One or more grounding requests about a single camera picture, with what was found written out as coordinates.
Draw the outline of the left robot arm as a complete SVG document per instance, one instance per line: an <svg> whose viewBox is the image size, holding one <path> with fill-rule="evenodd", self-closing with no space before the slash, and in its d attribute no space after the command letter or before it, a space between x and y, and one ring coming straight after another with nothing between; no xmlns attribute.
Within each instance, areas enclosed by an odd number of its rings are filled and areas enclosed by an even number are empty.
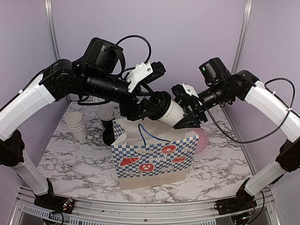
<svg viewBox="0 0 300 225"><path fill-rule="evenodd" d="M128 71L127 79L114 74L116 64ZM139 97L150 96L149 83L165 73L161 62L148 60L127 69L123 49L119 44L93 38L84 55L75 61L61 59L37 73L0 111L0 162L11 167L31 188L36 200L48 208L56 208L62 198L55 195L51 182L38 171L25 151L19 127L41 109L60 101L69 94L79 97L84 105L90 97L105 103L119 104L120 114L129 120L153 116Z"/></svg>

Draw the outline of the aluminium front rail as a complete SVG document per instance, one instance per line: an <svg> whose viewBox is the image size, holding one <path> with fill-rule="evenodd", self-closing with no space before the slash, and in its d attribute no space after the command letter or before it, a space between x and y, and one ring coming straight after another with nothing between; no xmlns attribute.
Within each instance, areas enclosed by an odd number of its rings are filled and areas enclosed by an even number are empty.
<svg viewBox="0 0 300 225"><path fill-rule="evenodd" d="M256 207L219 214L214 200L173 203L107 202L74 198L73 211L41 208L28 187L21 187L10 225L280 225L275 202L265 190Z"/></svg>

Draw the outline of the bundle of white wrapped straws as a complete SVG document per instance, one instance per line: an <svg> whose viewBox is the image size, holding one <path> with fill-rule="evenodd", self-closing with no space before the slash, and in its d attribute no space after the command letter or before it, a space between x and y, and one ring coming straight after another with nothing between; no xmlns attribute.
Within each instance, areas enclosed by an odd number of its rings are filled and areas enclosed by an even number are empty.
<svg viewBox="0 0 300 225"><path fill-rule="evenodd" d="M113 104L111 102L105 103L105 100L98 97L93 97L93 103L102 103L101 105L97 105L98 108L98 115L101 120L109 121L115 117L115 112L113 108Z"/></svg>

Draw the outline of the checkered paper bag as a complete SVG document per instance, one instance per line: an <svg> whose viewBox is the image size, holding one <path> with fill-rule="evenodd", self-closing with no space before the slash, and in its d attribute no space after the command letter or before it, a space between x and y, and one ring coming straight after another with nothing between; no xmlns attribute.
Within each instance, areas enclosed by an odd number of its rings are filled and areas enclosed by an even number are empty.
<svg viewBox="0 0 300 225"><path fill-rule="evenodd" d="M176 130L150 119L113 121L111 145L122 190L147 188L186 178L199 135L190 128Z"/></svg>

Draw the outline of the aluminium post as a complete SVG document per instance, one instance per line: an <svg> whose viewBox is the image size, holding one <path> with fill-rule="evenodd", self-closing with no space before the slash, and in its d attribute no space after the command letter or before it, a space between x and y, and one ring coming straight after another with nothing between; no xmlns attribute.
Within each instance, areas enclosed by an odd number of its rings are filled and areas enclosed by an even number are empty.
<svg viewBox="0 0 300 225"><path fill-rule="evenodd" d="M45 13L46 13L46 19L47 19L48 29L50 33L50 40L52 44L54 58L55 60L59 60L60 52L59 52L59 45L58 45L57 35L55 30L55 22L54 22L53 7L52 7L51 0L45 0Z"/></svg>
<svg viewBox="0 0 300 225"><path fill-rule="evenodd" d="M243 50L246 44L247 36L248 36L248 30L249 30L249 24L250 24L250 18L251 18L251 12L252 12L252 0L246 0L245 6L244 6L244 12L243 12L243 18L241 22L241 29L240 29L240 36L237 44L237 49L232 65L232 73L236 73L238 71L238 67L240 64L240 60L243 54Z"/></svg>

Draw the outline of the stack of black lids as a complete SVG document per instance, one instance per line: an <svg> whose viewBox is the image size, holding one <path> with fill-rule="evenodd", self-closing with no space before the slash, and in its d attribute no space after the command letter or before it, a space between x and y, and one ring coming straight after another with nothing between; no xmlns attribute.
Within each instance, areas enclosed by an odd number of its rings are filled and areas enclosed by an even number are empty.
<svg viewBox="0 0 300 225"><path fill-rule="evenodd" d="M102 138L103 138L104 144L106 144L107 146L111 146L115 141L113 130L111 130L111 129L105 130L102 134Z"/></svg>

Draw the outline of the pink plate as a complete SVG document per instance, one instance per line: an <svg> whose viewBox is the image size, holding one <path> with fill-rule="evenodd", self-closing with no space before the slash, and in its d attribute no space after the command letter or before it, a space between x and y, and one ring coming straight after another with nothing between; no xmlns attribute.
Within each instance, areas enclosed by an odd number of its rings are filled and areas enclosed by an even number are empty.
<svg viewBox="0 0 300 225"><path fill-rule="evenodd" d="M206 134L201 130L201 129L195 129L194 130L198 135L199 135L199 139L198 139L198 143L195 149L195 154L202 152L207 144L208 144L208 139Z"/></svg>

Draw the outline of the black cup holding straws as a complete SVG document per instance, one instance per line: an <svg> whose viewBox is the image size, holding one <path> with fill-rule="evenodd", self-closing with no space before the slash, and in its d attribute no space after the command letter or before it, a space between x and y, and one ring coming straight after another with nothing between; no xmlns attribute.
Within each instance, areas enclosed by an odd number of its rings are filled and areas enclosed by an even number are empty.
<svg viewBox="0 0 300 225"><path fill-rule="evenodd" d="M105 130L113 131L113 121L115 120L115 115L109 118L101 119L102 125Z"/></svg>

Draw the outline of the left aluminium post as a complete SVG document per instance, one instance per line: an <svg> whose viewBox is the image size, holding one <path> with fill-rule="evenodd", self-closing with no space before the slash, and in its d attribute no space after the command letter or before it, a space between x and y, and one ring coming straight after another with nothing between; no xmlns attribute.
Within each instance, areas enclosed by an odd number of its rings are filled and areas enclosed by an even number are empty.
<svg viewBox="0 0 300 225"><path fill-rule="evenodd" d="M54 22L53 7L52 7L51 0L45 0L45 13L46 13L46 19L47 19L48 29L50 33L50 40L52 44L54 58L55 60L59 60L60 52L59 52L59 45L58 45L57 35L55 30L55 22Z"/></svg>

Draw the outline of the stack of white paper cups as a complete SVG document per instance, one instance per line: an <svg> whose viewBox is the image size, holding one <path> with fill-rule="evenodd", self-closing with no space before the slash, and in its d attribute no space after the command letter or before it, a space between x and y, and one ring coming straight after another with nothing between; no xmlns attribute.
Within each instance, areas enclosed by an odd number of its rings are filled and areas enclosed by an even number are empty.
<svg viewBox="0 0 300 225"><path fill-rule="evenodd" d="M87 142L86 124L80 112L72 112L66 117L66 124L78 143Z"/></svg>

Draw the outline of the right aluminium post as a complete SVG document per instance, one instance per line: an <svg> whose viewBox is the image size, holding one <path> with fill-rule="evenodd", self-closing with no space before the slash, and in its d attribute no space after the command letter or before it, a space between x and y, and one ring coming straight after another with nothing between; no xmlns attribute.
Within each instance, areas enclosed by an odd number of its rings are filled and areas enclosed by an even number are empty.
<svg viewBox="0 0 300 225"><path fill-rule="evenodd" d="M252 0L246 0L245 6L244 6L244 12L243 12L243 18L241 22L241 29L240 29L240 36L237 44L237 49L232 65L232 73L236 73L238 71L238 67L240 64L240 60L243 54L243 50L246 44L247 36L248 36L248 30L249 30L249 24L250 24L250 18L251 18L251 12L252 12Z"/></svg>

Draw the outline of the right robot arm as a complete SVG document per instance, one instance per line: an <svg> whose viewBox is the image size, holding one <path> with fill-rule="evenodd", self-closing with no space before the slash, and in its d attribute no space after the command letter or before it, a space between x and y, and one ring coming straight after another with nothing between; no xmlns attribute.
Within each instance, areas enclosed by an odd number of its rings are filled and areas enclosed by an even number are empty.
<svg viewBox="0 0 300 225"><path fill-rule="evenodd" d="M266 186L278 181L284 174L300 167L300 117L293 111L293 103L285 104L275 92L247 70L231 74L220 58L203 63L199 70L208 88L200 93L187 84L172 87L175 99L183 108L191 107L187 116L174 125L175 129L198 128L206 122L205 113L216 105L231 104L236 98L255 107L281 130L287 140L279 155L256 175L246 180L232 200L237 210L244 209L251 198Z"/></svg>

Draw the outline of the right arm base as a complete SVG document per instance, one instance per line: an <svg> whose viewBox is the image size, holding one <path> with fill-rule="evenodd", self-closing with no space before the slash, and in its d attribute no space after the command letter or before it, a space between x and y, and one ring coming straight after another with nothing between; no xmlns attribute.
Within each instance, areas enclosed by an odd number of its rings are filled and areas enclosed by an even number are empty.
<svg viewBox="0 0 300 225"><path fill-rule="evenodd" d="M243 210L254 209L256 206L257 203L253 197L236 196L216 201L214 209L218 211L219 215L225 215Z"/></svg>

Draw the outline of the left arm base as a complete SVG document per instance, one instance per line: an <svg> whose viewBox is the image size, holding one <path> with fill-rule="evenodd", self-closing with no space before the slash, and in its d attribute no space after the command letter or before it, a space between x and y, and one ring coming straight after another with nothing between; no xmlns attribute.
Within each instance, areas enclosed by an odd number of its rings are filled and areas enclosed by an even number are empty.
<svg viewBox="0 0 300 225"><path fill-rule="evenodd" d="M72 197L63 197L54 194L51 181L46 178L48 184L47 193L44 195L36 195L34 204L36 206L71 214L74 209L75 200Z"/></svg>

